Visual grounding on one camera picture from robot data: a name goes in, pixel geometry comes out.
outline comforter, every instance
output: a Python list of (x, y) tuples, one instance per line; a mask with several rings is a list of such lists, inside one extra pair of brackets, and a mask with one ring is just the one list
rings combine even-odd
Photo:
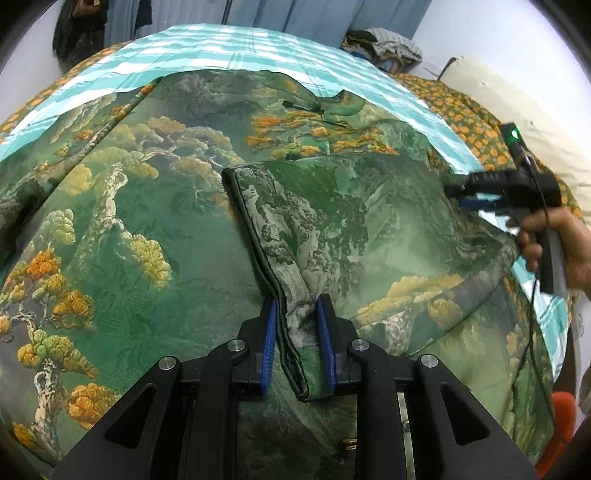
[(3, 421), (53, 465), (159, 357), (206, 354), (273, 293), (241, 478), (350, 475), (355, 399), (327, 397), (310, 320), (330, 293), (391, 353), (439, 356), (535, 461), (550, 357), (534, 323), (538, 385), (514, 243), (444, 198), (447, 170), (392, 113), (281, 73), (178, 73), (62, 114), (0, 163)]

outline black cable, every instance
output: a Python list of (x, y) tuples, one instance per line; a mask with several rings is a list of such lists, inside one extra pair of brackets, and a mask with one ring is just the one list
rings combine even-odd
[[(548, 215), (548, 206), (546, 205), (546, 199), (544, 197), (544, 192), (542, 191), (542, 188), (540, 187), (540, 184), (538, 182), (538, 178), (537, 178), (537, 175), (535, 172), (535, 167), (531, 163), (529, 163), (527, 160), (524, 160), (524, 163), (528, 166), (528, 170), (530, 171), (530, 175), (535, 183), (535, 187), (538, 190), (538, 193), (540, 194), (540, 197), (542, 200), (542, 208), (544, 209), (544, 214), (546, 216), (546, 228), (550, 228), (550, 215)], [(538, 274), (536, 274), (535, 280), (534, 280), (534, 287), (531, 291), (530, 313), (529, 313), (529, 319), (528, 319), (530, 331), (529, 331), (529, 338), (527, 341), (527, 346), (525, 349), (530, 350), (529, 353), (530, 353), (531, 368), (534, 370), (535, 379), (538, 382), (538, 385), (539, 385), (540, 390), (542, 392), (542, 396), (544, 398), (544, 402), (546, 404), (546, 409), (547, 409), (548, 414), (550, 415), (550, 418), (552, 420), (552, 427), (554, 429), (554, 434), (558, 437), (558, 439), (562, 442), (562, 444), (566, 446), (566, 445), (568, 445), (568, 441), (565, 440), (564, 437), (557, 430), (556, 417), (555, 417), (554, 407), (552, 405), (551, 393), (550, 393), (550, 395), (546, 394), (546, 390), (544, 388), (544, 380), (542, 379), (542, 374), (541, 374), (540, 369), (538, 368), (538, 365), (536, 364), (536, 361), (535, 361), (534, 322), (536, 320), (535, 320), (534, 301), (535, 301), (535, 290), (538, 287), (539, 282), (540, 282), (540, 278), (539, 278)]]

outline metal screw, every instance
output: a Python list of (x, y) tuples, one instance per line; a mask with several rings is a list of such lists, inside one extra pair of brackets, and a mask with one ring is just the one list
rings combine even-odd
[(362, 338), (356, 338), (355, 340), (353, 340), (351, 342), (351, 346), (355, 350), (357, 350), (359, 352), (363, 352), (369, 348), (369, 342), (365, 339), (362, 339)]
[(161, 370), (170, 370), (177, 364), (177, 360), (173, 356), (164, 356), (158, 361), (158, 366)]
[(241, 352), (246, 347), (244, 341), (240, 340), (239, 338), (235, 338), (234, 340), (230, 340), (228, 342), (228, 350), (231, 352)]
[(427, 368), (433, 368), (437, 366), (439, 360), (435, 355), (427, 354), (421, 357), (421, 363)]

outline black gripper frame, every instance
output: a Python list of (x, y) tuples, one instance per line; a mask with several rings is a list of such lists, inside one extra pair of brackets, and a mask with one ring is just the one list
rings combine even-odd
[(268, 385), (264, 355), (272, 355), (276, 313), (275, 301), (266, 299), (260, 316), (243, 322), (243, 344), (231, 340), (186, 362), (161, 358), (58, 463), (51, 480), (235, 480), (238, 401), (261, 398)]
[(317, 301), (323, 364), (335, 395), (357, 394), (355, 480), (405, 480), (404, 393), (417, 480), (534, 480), (532, 464), (441, 361), (393, 356), (356, 340), (328, 295)]

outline white wall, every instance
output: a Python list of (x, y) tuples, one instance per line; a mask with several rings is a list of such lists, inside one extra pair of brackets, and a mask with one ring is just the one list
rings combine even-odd
[(0, 72), (0, 122), (63, 75), (51, 50), (60, 8), (56, 2), (31, 26)]
[[(413, 37), (441, 70), (470, 55), (527, 92), (584, 151), (591, 84), (552, 25), (528, 0), (433, 0)], [(430, 78), (420, 66), (414, 74)]]

